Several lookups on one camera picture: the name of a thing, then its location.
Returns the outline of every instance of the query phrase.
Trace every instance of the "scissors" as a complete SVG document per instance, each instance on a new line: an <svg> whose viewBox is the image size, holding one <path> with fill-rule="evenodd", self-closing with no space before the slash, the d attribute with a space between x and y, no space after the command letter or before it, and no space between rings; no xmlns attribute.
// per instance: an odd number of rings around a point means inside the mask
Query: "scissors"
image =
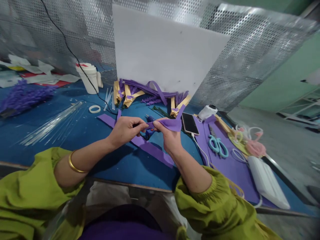
<svg viewBox="0 0 320 240"><path fill-rule="evenodd" d="M221 142L220 138L216 138L216 134L215 134L214 130L212 129L212 127L209 126L209 128L210 128L211 135L208 136L210 138L210 140L208 141L208 145L209 145L210 149L213 152L216 152L221 157L227 158L229 156L228 149Z"/></svg>

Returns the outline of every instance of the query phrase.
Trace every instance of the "wrist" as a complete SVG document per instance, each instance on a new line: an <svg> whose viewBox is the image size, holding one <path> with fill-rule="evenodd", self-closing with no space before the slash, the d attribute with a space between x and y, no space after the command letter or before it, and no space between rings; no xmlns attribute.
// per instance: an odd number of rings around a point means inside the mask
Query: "wrist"
<svg viewBox="0 0 320 240"><path fill-rule="evenodd" d="M103 149L105 151L105 154L111 153L118 148L113 144L112 139L110 139L109 137L102 139L101 141L103 144Z"/></svg>
<svg viewBox="0 0 320 240"><path fill-rule="evenodd" d="M181 156L184 154L185 149L181 146L174 147L172 150L170 150L169 155L172 157L173 160L179 160Z"/></svg>

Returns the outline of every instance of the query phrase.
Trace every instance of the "black cable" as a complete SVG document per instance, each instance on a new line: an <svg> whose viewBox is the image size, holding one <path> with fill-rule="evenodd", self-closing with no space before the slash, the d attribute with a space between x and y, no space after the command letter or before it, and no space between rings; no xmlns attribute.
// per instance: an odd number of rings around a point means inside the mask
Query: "black cable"
<svg viewBox="0 0 320 240"><path fill-rule="evenodd" d="M51 21L51 22L53 23L53 25L55 25L56 28L62 33L63 38L64 38L64 42L65 42L65 44L66 44L67 49L69 50L69 52L70 52L70 53L76 58L76 60L78 61L79 67L80 67L81 70L83 71L84 75L86 75L86 77L87 77L87 79L89 80L90 84L92 85L92 87L93 87L94 90L96 91L98 98L100 98L102 101L104 101L104 102L106 103L106 105L108 106L108 109L109 109L109 112L110 112L110 113L112 113L112 114L114 114L114 115L117 115L117 113L114 113L114 112L111 111L111 109L110 109L110 107L109 107L109 104L108 104L104 99L102 99L102 98L99 96L98 91L96 90L96 88L94 87L94 85L92 84L92 82L90 81L88 75L87 75L86 72L82 69L82 67L81 67L81 65L80 65L79 59L76 57L76 55L74 55L74 53L73 53L73 52L71 51L71 49L69 48L68 43L67 43L66 35L64 35L64 33L61 31L61 29L60 29L60 28L54 23L54 21L51 19L50 15L49 15L49 12L48 12L48 9L47 9L47 6L44 4L43 0L40 0L40 1L42 2L43 6L44 6L44 9L46 10L46 13L47 13L48 18L50 19L50 21Z"/></svg>

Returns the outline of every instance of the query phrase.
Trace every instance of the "perforated metal sheet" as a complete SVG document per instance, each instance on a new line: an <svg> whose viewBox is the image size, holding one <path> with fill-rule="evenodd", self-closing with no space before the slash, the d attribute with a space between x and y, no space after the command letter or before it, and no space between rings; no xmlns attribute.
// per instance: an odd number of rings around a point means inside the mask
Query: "perforated metal sheet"
<svg viewBox="0 0 320 240"><path fill-rule="evenodd" d="M53 21L81 62L116 79L110 0L44 0ZM192 102L230 111L288 59L319 26L295 16L207 0L115 0L114 3L174 21L231 35ZM0 0L0 55L39 59L77 74L76 59L47 17L40 0Z"/></svg>

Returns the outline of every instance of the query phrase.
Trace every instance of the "smartphone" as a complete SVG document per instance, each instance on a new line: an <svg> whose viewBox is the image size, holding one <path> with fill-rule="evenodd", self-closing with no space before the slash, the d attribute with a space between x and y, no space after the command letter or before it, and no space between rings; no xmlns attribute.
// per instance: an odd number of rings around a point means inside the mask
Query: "smartphone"
<svg viewBox="0 0 320 240"><path fill-rule="evenodd" d="M185 132L200 135L193 115L182 113L182 123Z"/></svg>

